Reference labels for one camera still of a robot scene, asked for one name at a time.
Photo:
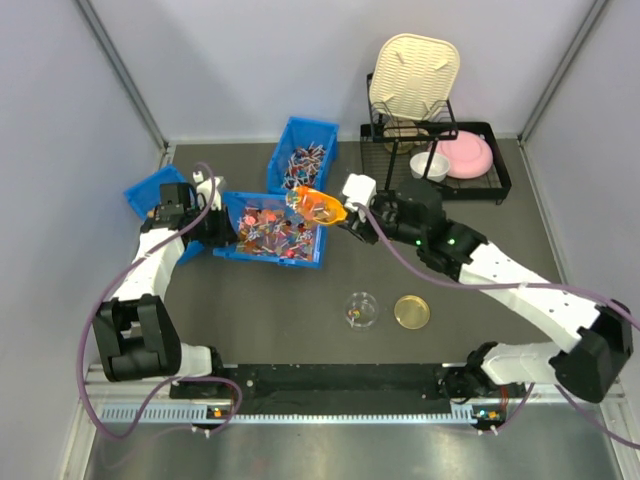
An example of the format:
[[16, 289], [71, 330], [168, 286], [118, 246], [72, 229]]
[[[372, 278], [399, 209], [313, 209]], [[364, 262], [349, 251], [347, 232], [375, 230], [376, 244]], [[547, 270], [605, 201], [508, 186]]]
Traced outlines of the yellow plastic scoop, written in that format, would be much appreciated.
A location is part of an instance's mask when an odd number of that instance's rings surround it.
[[298, 186], [285, 196], [286, 204], [308, 221], [323, 226], [343, 223], [347, 211], [341, 202], [330, 195], [308, 186]]

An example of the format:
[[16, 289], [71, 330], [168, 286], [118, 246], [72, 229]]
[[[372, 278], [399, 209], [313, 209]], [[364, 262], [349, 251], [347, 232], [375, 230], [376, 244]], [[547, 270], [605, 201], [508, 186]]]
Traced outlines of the black wire dish rack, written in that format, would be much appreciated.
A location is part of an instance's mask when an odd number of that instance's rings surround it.
[[437, 101], [419, 120], [398, 117], [383, 102], [367, 103], [361, 165], [380, 190], [421, 179], [446, 200], [501, 204], [507, 198], [512, 181], [488, 123], [457, 120], [448, 99]]

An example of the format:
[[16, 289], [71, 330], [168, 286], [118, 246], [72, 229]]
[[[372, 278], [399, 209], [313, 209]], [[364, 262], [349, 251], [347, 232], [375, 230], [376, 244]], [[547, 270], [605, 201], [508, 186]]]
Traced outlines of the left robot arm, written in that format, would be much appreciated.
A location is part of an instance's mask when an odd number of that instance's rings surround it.
[[191, 247], [218, 248], [237, 241], [222, 204], [222, 177], [159, 186], [160, 201], [147, 212], [136, 260], [92, 321], [106, 378], [204, 377], [222, 368], [212, 347], [183, 343], [164, 304], [173, 270]]

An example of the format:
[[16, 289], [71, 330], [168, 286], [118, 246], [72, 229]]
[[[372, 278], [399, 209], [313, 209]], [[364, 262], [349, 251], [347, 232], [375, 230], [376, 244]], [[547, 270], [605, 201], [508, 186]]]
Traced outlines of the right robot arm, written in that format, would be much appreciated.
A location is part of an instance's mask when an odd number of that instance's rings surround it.
[[633, 353], [629, 311], [621, 304], [553, 284], [522, 266], [477, 230], [447, 217], [439, 192], [411, 178], [380, 192], [373, 178], [350, 174], [341, 190], [344, 229], [363, 242], [415, 248], [429, 281], [477, 290], [527, 320], [546, 343], [489, 341], [441, 380], [453, 396], [485, 396], [514, 383], [555, 384], [577, 398], [601, 402]]

